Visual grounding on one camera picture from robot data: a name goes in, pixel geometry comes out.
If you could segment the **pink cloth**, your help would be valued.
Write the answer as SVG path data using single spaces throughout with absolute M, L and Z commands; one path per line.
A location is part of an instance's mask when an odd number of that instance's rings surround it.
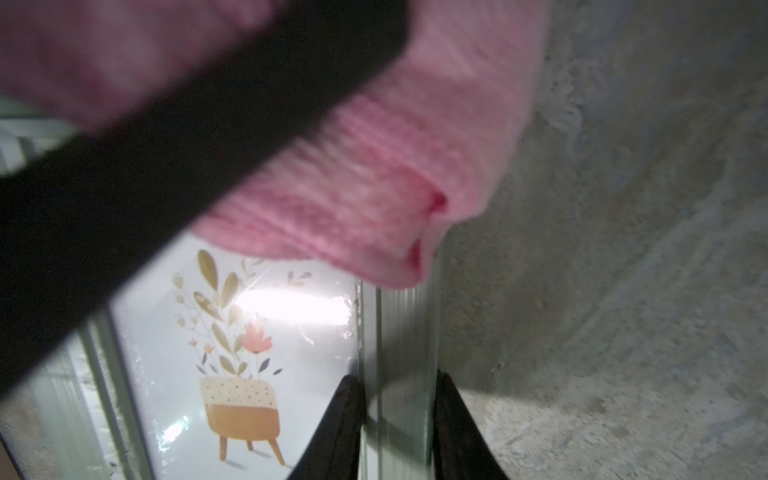
M 415 1 L 402 57 L 192 227 L 227 251 L 423 281 L 528 120 L 548 1 Z M 274 1 L 5 1 L 1 89 L 95 130 L 274 19 Z

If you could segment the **green picture frame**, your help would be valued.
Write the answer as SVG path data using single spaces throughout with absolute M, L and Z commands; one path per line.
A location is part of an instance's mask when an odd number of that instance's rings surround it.
M 361 479 L 434 475 L 439 279 L 374 287 L 180 236 L 1 403 L 10 479 L 285 479 L 345 375 Z

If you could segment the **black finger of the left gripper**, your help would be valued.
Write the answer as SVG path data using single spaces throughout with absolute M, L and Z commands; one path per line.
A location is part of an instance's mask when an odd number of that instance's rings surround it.
M 4 177 L 2 391 L 408 36 L 404 1 L 297 1 L 137 113 Z

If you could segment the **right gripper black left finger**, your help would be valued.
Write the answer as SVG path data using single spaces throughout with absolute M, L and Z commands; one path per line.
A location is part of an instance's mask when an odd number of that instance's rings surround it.
M 288 480 L 356 480 L 365 421 L 363 385 L 344 376 Z

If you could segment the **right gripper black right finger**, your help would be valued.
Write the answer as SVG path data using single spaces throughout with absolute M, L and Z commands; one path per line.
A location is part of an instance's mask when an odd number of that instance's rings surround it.
M 438 371 L 433 410 L 435 478 L 509 480 L 491 453 L 458 388 Z

